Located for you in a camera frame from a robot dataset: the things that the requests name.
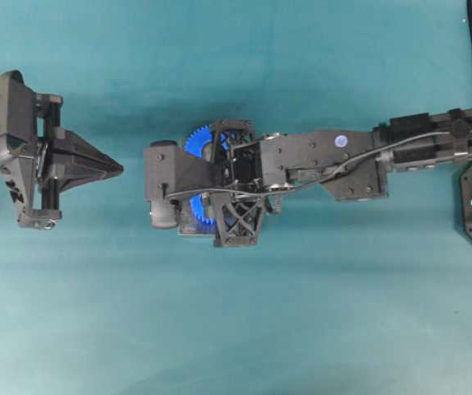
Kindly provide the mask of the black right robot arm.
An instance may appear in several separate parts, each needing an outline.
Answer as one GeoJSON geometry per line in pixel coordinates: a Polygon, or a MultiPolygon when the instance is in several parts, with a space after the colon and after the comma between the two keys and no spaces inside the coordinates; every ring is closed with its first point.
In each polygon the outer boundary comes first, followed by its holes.
{"type": "Polygon", "coordinates": [[[316,185],[339,202],[388,195],[392,171],[472,161],[472,109],[393,118],[370,132],[320,130],[232,146],[231,181],[211,193],[217,247],[256,245],[283,197],[316,185]]]}

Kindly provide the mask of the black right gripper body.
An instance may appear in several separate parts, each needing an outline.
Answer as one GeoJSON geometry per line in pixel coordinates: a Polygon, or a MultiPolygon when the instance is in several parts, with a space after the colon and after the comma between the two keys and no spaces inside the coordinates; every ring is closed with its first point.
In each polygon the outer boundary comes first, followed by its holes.
{"type": "Polygon", "coordinates": [[[216,225],[216,247],[257,244],[265,212],[260,141],[249,120],[221,119],[211,124],[216,190],[209,194],[216,225]]]}

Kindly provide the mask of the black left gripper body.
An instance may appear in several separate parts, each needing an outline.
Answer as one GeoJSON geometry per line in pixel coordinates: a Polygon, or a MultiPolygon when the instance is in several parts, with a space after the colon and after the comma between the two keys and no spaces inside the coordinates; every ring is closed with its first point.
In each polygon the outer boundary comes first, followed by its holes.
{"type": "Polygon", "coordinates": [[[21,72],[0,75],[0,173],[22,228],[51,230],[62,218],[59,192],[43,180],[63,98],[26,86],[21,72]]]}

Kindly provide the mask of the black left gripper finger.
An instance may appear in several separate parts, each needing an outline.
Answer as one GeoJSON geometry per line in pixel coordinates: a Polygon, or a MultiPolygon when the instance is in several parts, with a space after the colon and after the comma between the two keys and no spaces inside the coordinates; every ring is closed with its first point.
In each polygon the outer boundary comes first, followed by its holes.
{"type": "Polygon", "coordinates": [[[56,164],[49,171],[49,186],[57,192],[64,192],[83,184],[110,179],[124,172],[122,165],[99,163],[56,164]]]}
{"type": "Polygon", "coordinates": [[[53,130],[53,153],[69,156],[91,168],[122,168],[122,165],[92,144],[66,128],[56,127],[53,130]]]}

